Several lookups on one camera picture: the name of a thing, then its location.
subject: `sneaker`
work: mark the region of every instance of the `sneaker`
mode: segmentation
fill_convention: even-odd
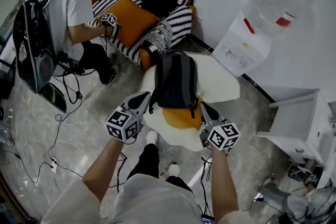
[[[112,70],[112,75],[111,75],[111,78],[109,80],[108,83],[104,84],[105,88],[109,88],[111,87],[111,85],[114,83],[114,81],[117,79],[118,77],[118,73],[119,73],[119,67],[118,66],[114,66],[111,68]]]
[[[156,145],[159,135],[156,131],[151,130],[146,136],[146,145],[154,144]]]
[[[177,177],[180,175],[180,171],[180,166],[177,163],[172,163],[168,169],[169,176]]]
[[[114,65],[114,62],[115,62],[116,59],[117,59],[117,57],[116,57],[115,54],[110,54],[109,62],[110,62],[110,65],[111,65],[111,66]]]

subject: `black backpack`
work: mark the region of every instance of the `black backpack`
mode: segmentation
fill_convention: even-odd
[[[18,10],[13,24],[17,71],[34,93],[43,91],[58,63],[44,14],[48,2],[26,1]]]
[[[161,57],[155,70],[155,90],[149,104],[149,113],[153,114],[153,105],[168,109],[190,109],[194,119],[194,110],[198,105],[197,66],[192,57],[184,52],[172,50]]]

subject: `person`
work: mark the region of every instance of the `person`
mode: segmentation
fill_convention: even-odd
[[[269,177],[264,181],[261,195],[263,199],[271,200],[280,206],[280,209],[293,222],[298,220],[297,222],[306,224],[327,223],[334,211],[334,207],[332,210],[330,208],[336,204],[336,190],[333,187],[312,188],[313,191],[310,191],[307,196],[298,196],[280,190],[275,180]]]
[[[202,223],[201,211],[191,189],[178,177],[179,166],[172,164],[168,179],[159,179],[157,139],[157,132],[148,133],[139,162],[115,199],[114,217],[109,223]],[[111,183],[122,148],[123,142],[112,138],[82,181],[74,181],[66,188],[41,223],[98,223],[100,203]],[[215,147],[212,147],[212,205],[216,223],[253,223],[247,212],[238,210],[226,154]]]
[[[64,51],[70,59],[79,62],[80,68],[96,69],[101,83],[110,86],[117,76],[117,69],[111,66],[105,49],[90,40],[102,35],[111,36],[113,27],[85,26],[93,20],[91,1],[50,0],[44,11],[55,54],[58,56]]]

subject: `white shirt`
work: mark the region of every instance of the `white shirt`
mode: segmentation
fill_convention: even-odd
[[[91,0],[50,0],[44,11],[56,55],[65,51],[70,58],[79,61],[83,47],[72,45],[68,26],[77,26],[93,20]]]
[[[101,223],[98,198],[82,181],[71,183],[41,224]],[[109,224],[202,224],[194,195],[166,181],[142,174],[132,176],[114,202]],[[227,214],[219,224],[251,224],[247,212]]]

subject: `baseboard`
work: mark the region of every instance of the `baseboard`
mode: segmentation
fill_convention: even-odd
[[[214,51],[214,48],[209,46],[207,43],[205,43],[203,40],[199,39],[198,37],[191,35],[190,37],[193,41],[197,42],[199,45],[201,45],[204,49],[210,51],[211,53]]]
[[[197,42],[200,46],[202,46],[203,48],[205,48],[206,50],[213,52],[214,48],[212,48],[211,46],[209,46],[207,43],[205,43],[203,40],[199,39],[198,37],[191,35],[190,37],[192,40],[194,40],[195,42]],[[260,92],[268,101],[270,101],[271,103],[275,103],[275,100],[267,93],[263,90],[262,87],[260,87],[252,78],[250,78],[248,75],[246,74],[242,74],[242,77],[244,79],[246,79],[258,92]]]

